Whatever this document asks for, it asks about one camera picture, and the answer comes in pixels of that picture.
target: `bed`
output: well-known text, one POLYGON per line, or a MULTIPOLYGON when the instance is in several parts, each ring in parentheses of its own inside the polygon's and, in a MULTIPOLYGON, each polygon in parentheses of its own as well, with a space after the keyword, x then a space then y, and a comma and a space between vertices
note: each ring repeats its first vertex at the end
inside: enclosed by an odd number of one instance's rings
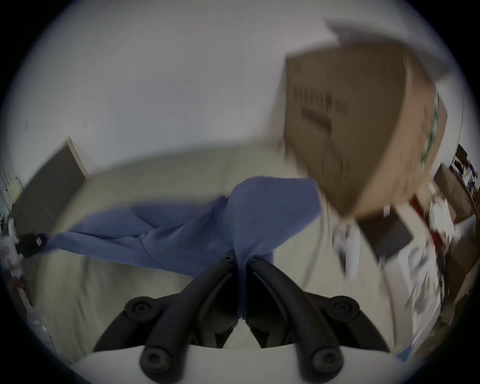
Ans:
MULTIPOLYGON (((118 205, 145 201, 209 201, 229 194, 252 176, 306 177, 306 171, 281 143, 260 143, 163 156, 128 164, 82 183, 56 220, 52 233, 67 230, 87 215, 118 205)), ((303 290, 323 296, 347 295, 376 325, 390 349, 395 340, 388 286, 364 238, 360 244, 357 277, 344 277, 333 250, 332 235, 340 219, 319 192, 322 214, 274 252, 274 264, 303 290)), ((425 242, 428 229, 413 209, 397 208, 415 241, 425 242)), ((187 276, 90 259, 57 250, 35 256, 38 263, 34 304, 44 321, 56 352, 66 362, 76 362, 137 296, 153 298, 181 291, 187 276)), ((248 327, 239 322, 226 348, 259 348, 248 327)))

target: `blue fabric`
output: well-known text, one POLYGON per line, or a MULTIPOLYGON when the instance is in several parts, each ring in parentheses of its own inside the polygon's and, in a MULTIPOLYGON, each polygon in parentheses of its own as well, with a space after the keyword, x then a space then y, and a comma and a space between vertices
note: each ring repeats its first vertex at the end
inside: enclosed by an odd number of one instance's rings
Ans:
POLYGON ((320 214, 311 179, 256 177, 208 204, 150 203, 87 217, 49 239, 63 249, 195 277, 234 249, 240 270, 252 255, 272 252, 320 214))

